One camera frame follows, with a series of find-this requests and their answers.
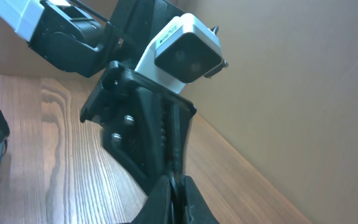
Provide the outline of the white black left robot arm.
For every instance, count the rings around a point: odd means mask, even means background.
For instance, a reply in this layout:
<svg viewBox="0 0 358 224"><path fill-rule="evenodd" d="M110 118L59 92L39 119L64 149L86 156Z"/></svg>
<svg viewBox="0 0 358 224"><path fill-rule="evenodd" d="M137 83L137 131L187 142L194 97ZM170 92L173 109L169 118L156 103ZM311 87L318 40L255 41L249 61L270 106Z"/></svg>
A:
<svg viewBox="0 0 358 224"><path fill-rule="evenodd" d="M107 19L82 2L0 1L0 18L30 49L64 72L101 74L80 112L101 126L110 153L149 194L166 177L173 194L188 186L186 140L194 105L141 71L152 38L183 11L168 1L119 1Z"/></svg>

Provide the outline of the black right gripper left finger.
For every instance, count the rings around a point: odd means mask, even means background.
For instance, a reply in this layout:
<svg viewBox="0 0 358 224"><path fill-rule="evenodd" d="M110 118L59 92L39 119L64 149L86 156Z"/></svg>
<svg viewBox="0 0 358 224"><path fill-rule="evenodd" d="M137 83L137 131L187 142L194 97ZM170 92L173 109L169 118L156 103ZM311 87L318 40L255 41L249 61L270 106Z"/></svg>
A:
<svg viewBox="0 0 358 224"><path fill-rule="evenodd" d="M131 224L167 224L170 216L171 186L163 175Z"/></svg>

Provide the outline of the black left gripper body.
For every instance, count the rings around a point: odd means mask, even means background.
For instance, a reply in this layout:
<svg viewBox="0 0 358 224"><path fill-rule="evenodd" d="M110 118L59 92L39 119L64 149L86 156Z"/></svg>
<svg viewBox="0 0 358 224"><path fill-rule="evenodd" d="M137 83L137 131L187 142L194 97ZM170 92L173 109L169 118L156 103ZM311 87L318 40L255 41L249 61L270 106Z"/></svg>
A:
<svg viewBox="0 0 358 224"><path fill-rule="evenodd" d="M159 178L182 174L194 104L118 61L106 67L80 111L99 124L103 148L149 194Z"/></svg>

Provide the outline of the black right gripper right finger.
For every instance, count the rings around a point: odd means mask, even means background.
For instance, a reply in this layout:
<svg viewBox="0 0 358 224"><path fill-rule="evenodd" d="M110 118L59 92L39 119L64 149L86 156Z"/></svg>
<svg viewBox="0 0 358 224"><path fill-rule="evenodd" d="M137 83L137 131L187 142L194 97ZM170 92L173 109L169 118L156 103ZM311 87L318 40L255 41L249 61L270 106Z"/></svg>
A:
<svg viewBox="0 0 358 224"><path fill-rule="evenodd" d="M219 224L190 176L183 176L180 190L182 223Z"/></svg>

